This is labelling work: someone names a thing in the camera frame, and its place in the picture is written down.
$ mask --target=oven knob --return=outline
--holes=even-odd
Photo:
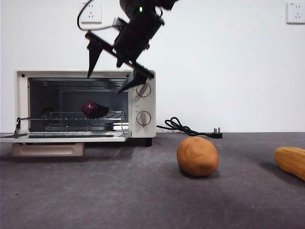
[[[149,96],[150,93],[151,93],[151,87],[147,83],[141,84],[137,87],[137,94],[140,97],[145,98]]]
[[[151,122],[151,115],[146,111],[142,111],[138,113],[137,122],[142,126],[148,125]]]

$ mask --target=gray carpet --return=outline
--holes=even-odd
[[[87,144],[81,158],[12,158],[1,145],[2,229],[304,229],[305,182],[274,162],[305,133],[225,134],[211,139],[220,166],[182,174],[184,134]]]

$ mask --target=oven feet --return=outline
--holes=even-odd
[[[145,139],[145,146],[151,147],[153,145],[153,139],[152,138],[146,138]]]

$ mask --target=wall outlet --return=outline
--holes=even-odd
[[[287,3],[287,23],[305,24],[305,1]]]
[[[81,1],[81,9],[88,1]],[[93,0],[85,8],[80,17],[82,24],[101,24],[102,23],[102,0]]]

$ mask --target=toaster oven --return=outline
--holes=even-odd
[[[1,134],[13,156],[82,156],[86,142],[156,136],[155,78],[116,94],[130,71],[17,71],[16,129]],[[100,118],[81,111],[87,101],[109,107]]]

